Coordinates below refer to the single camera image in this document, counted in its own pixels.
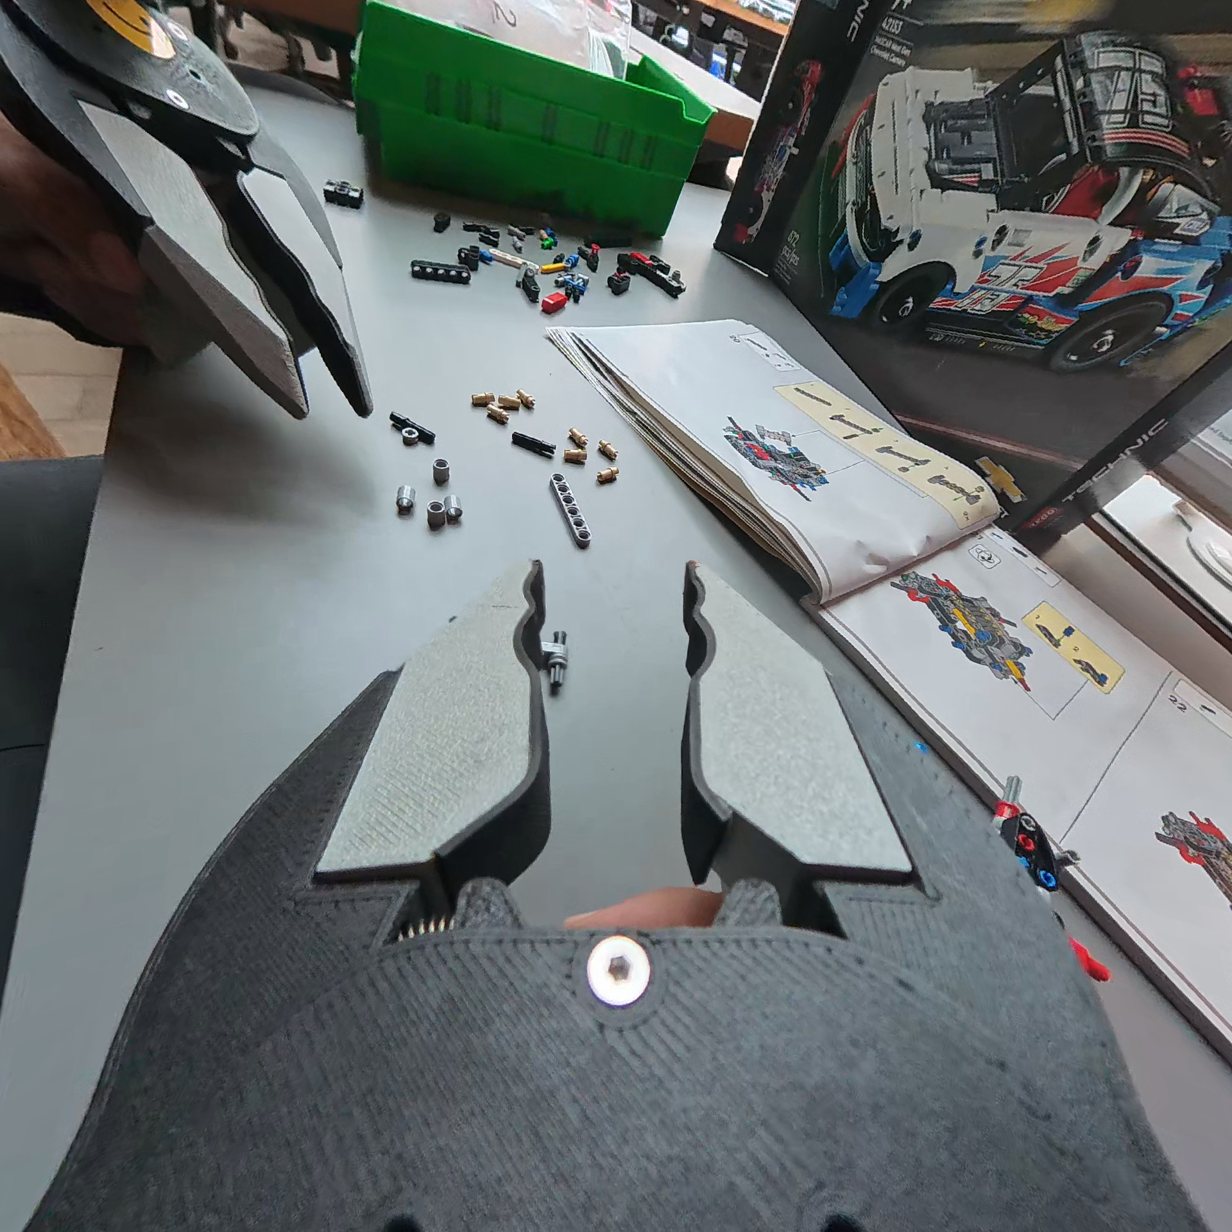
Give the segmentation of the clear plastic bag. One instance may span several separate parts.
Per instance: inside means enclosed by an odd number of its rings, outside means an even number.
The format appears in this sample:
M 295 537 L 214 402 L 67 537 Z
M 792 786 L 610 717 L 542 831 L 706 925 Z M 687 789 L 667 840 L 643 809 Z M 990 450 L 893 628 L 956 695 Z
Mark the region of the clear plastic bag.
M 634 7 L 629 2 L 467 2 L 451 21 L 556 63 L 625 80 Z

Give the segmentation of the black red lego assembly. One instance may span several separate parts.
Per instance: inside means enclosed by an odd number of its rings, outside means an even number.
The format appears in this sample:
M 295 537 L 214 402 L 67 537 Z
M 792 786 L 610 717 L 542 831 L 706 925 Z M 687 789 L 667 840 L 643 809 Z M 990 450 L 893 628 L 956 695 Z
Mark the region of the black red lego assembly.
M 623 295 L 629 291 L 634 278 L 642 278 L 659 288 L 673 300 L 685 292 L 681 272 L 671 269 L 670 264 L 659 256 L 639 252 L 618 253 L 617 267 L 607 277 L 609 291 L 614 295 Z

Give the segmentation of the wooden table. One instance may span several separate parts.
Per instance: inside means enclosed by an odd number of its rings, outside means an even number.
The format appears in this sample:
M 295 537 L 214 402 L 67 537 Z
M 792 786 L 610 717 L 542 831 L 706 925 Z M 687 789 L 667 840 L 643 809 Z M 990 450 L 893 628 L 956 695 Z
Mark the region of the wooden table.
M 712 108 L 690 181 L 729 188 L 745 153 L 793 3 L 639 2 L 631 46 Z

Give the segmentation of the pile of small lego pieces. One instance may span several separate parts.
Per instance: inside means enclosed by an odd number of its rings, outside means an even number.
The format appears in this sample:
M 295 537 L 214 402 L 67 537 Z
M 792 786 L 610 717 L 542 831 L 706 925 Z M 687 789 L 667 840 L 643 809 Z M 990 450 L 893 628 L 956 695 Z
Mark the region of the pile of small lego pieces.
M 512 270 L 515 289 L 545 316 L 554 316 L 570 303 L 579 303 L 598 283 L 607 286 L 607 277 L 617 269 L 618 253 L 654 255 L 626 247 L 626 238 L 621 235 L 589 235 L 568 250 L 562 238 L 546 225 L 511 224 L 501 228 L 495 224 L 465 222 L 461 228 L 467 239 L 457 247 L 454 260 L 437 261 L 470 266 L 472 280 L 476 272 L 487 267 Z

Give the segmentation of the lego set box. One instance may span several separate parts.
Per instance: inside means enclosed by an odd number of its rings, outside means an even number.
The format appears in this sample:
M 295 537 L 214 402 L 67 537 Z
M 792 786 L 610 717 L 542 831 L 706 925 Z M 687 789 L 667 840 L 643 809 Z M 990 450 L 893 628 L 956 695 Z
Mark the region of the lego set box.
M 715 241 L 1060 534 L 1219 416 L 1229 3 L 799 3 Z

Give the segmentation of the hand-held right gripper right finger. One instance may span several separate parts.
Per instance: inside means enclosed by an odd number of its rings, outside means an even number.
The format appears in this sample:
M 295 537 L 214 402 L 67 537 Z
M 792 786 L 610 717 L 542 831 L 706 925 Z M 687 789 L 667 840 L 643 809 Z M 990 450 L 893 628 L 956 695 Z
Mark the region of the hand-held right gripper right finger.
M 681 837 L 692 881 L 901 886 L 915 865 L 824 667 L 685 564 Z

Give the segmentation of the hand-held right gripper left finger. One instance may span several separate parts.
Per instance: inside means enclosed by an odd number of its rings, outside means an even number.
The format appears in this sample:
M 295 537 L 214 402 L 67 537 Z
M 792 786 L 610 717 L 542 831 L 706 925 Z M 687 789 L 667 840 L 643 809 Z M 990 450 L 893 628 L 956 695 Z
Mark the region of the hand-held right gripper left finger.
M 320 884 L 518 879 L 551 829 L 540 561 L 511 566 L 364 703 Z

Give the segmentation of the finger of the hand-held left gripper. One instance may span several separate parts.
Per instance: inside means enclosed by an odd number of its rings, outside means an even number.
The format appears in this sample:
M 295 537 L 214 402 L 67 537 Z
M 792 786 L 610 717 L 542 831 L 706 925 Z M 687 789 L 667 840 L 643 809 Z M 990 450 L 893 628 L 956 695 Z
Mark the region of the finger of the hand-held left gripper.
M 81 105 L 150 214 L 137 260 L 153 285 L 293 419 L 309 413 L 284 327 L 233 253 L 190 166 L 134 121 Z
M 373 411 L 342 256 L 314 188 L 269 133 L 248 144 L 237 174 L 234 239 L 270 313 L 300 361 L 317 352 L 362 419 Z

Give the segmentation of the grey lego beam with holes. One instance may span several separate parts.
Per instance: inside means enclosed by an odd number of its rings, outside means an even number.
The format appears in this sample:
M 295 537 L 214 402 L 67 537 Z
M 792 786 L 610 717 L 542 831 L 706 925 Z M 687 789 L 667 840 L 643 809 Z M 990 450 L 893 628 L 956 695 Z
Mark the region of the grey lego beam with holes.
M 592 545 L 593 536 L 587 525 L 585 517 L 581 514 L 576 495 L 570 487 L 564 473 L 553 473 L 550 480 L 550 487 L 556 502 L 559 503 L 559 509 L 562 512 L 562 519 L 567 523 L 568 533 L 576 544 L 576 547 L 585 550 Z

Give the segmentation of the person's left hand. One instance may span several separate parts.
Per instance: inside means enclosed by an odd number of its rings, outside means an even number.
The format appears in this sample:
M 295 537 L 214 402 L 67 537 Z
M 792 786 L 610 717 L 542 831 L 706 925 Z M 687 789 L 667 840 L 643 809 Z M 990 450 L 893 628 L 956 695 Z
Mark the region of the person's left hand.
M 2 121 L 2 313 L 144 347 L 145 278 L 97 197 Z

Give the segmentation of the partly built lego model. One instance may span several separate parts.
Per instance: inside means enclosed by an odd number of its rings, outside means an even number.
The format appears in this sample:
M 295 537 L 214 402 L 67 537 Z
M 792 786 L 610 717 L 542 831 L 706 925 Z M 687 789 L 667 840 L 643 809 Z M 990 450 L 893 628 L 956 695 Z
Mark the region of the partly built lego model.
M 1079 864 L 1076 851 L 1055 851 L 1035 817 L 1021 803 L 1023 781 L 1009 775 L 991 812 L 993 828 L 1043 897 L 1059 889 L 1059 872 Z

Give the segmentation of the scatter of tan lego pins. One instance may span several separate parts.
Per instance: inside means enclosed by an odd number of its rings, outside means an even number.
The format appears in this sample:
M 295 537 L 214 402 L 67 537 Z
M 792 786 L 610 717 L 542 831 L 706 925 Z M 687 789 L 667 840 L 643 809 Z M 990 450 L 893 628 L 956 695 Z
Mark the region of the scatter of tan lego pins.
M 504 442 L 503 448 L 507 455 L 534 463 L 543 472 L 546 483 L 550 483 L 553 473 L 564 473 L 568 483 L 584 480 L 589 463 L 598 458 L 590 448 L 592 441 L 581 430 L 570 427 L 550 433 L 550 425 L 540 423 L 537 419 L 539 402 L 536 395 L 526 389 L 472 392 L 467 405 L 478 422 L 487 423 L 489 436 Z M 557 448 L 556 456 L 542 458 L 514 447 L 511 442 L 514 431 L 554 444 Z

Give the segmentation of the open instruction booklet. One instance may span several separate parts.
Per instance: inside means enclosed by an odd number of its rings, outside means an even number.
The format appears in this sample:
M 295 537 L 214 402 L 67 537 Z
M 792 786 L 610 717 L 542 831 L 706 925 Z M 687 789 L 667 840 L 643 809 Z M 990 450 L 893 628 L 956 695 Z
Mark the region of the open instruction booklet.
M 739 320 L 546 336 L 807 583 L 809 616 L 1229 1048 L 1230 717 L 993 522 L 985 477 Z

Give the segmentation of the green plastic bin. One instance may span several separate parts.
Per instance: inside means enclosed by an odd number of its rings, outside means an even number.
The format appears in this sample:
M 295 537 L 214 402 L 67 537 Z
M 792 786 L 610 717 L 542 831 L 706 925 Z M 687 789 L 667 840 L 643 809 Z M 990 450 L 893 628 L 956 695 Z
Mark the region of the green plastic bin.
M 665 233 L 715 110 L 643 58 L 610 80 L 365 3 L 358 131 L 386 178 Z

